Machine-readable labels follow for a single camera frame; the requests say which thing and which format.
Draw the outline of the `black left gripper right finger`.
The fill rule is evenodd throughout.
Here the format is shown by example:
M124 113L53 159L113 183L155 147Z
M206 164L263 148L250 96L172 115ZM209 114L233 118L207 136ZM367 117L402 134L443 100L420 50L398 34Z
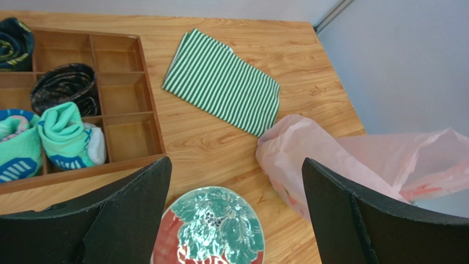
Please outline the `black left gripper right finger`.
M322 263L468 263L468 219L376 192L306 158L304 191Z

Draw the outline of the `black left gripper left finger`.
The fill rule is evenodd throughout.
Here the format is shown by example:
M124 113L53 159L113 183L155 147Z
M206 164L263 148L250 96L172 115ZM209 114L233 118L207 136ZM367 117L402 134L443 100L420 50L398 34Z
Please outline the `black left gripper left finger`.
M1 263L149 263L171 173L164 157L43 211L1 215Z

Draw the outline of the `pink plastic bag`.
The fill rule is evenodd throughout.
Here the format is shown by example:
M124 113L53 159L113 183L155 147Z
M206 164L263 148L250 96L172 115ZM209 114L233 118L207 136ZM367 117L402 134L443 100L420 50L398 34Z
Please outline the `pink plastic bag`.
M288 115L258 139L255 156L273 188L304 219L310 218L302 177L306 158L406 203L468 189L468 138L451 128L333 137L312 119Z

